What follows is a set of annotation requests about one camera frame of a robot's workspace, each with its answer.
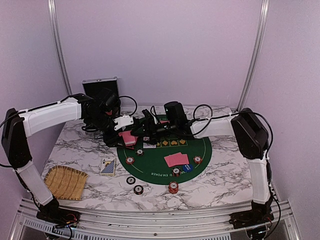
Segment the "red playing card deck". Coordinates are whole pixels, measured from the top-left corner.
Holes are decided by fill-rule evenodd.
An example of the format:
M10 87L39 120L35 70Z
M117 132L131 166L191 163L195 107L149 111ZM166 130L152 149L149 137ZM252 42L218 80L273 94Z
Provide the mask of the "red playing card deck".
M138 140L137 136L132 135L131 130L119 132L118 135L122 137L125 146L134 146Z

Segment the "red-backed card top player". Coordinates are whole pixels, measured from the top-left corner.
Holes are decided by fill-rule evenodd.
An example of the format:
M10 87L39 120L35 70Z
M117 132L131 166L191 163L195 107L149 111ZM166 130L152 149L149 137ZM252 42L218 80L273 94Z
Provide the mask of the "red-backed card top player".
M160 120L160 124L169 124L170 122L168 120Z

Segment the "red-backed card player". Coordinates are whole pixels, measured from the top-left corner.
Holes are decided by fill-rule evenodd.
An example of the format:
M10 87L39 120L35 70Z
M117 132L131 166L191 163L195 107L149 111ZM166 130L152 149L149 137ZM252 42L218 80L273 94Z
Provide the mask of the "red-backed card player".
M169 124L170 122L168 120L160 120L160 124Z
M164 160L168 167L174 167L182 165L182 154L172 154L164 157Z

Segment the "red-backed card bottom player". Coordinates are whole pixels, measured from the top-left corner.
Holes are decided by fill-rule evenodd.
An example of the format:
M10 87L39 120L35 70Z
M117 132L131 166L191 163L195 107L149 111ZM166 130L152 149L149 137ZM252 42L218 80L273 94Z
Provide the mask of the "red-backed card bottom player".
M174 167L182 165L182 154L172 154L164 157L164 160L168 167Z

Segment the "black poker chip stack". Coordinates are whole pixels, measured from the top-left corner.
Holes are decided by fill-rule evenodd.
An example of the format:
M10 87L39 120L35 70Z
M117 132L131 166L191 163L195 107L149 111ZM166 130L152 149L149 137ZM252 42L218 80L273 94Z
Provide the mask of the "black poker chip stack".
M134 186L133 191L136 195L141 195L144 192L144 188L142 185L136 185Z

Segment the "blue small blind button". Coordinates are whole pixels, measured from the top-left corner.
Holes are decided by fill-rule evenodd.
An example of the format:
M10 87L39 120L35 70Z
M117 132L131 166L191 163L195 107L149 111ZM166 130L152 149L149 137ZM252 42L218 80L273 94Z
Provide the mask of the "blue small blind button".
M186 173L192 172L193 171L193 166L191 164L185 164L182 166L182 170Z

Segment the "red poker chip stack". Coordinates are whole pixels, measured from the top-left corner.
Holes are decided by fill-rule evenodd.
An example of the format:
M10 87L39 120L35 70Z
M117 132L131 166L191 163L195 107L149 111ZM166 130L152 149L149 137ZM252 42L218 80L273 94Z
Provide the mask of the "red poker chip stack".
M171 194L176 194L179 191L179 184L175 181L172 181L168 185L168 191Z

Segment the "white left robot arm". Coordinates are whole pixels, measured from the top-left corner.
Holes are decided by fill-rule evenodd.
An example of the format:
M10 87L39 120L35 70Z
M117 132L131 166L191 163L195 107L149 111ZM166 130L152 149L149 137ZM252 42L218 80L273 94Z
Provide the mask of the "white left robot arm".
M44 183L38 167L33 163L32 151L36 148L35 143L50 130L67 122L82 120L87 127L102 133L106 146L115 147L122 143L115 123L120 105L119 96L104 88L97 97L77 93L41 106L7 110L1 124L1 144L9 166L26 190L41 206L45 206L43 213L51 222L60 222L64 215Z

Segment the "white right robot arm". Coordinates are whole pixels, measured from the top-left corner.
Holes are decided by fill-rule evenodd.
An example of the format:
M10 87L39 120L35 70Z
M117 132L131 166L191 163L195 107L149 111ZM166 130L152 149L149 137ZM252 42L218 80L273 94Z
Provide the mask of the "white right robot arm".
M142 111L143 118L133 117L132 134L148 137L151 144L166 135L176 135L190 139L215 136L235 137L241 155L247 160L253 189L252 203L255 206L248 212L247 219L258 224L267 216L264 205L273 200L268 169L268 153L273 142L270 124L261 114L250 108L227 115L207 118L187 118L183 106L178 101L171 101L164 106L167 121L159 123L147 109Z

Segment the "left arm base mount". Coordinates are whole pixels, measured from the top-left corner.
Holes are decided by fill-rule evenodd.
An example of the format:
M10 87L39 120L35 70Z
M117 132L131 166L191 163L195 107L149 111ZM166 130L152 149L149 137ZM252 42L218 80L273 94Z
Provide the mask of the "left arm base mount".
M36 217L40 220L54 223L58 226L76 226L79 223L80 213L75 210L60 208L58 200L53 196L47 204L38 204Z

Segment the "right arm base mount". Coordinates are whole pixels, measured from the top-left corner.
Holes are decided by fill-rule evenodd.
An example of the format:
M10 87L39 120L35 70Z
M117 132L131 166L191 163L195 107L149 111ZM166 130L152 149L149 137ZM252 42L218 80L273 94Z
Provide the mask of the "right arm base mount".
M273 221L275 218L271 209L272 202L272 196L264 204L252 200L251 209L231 213L229 223L234 229L240 229Z

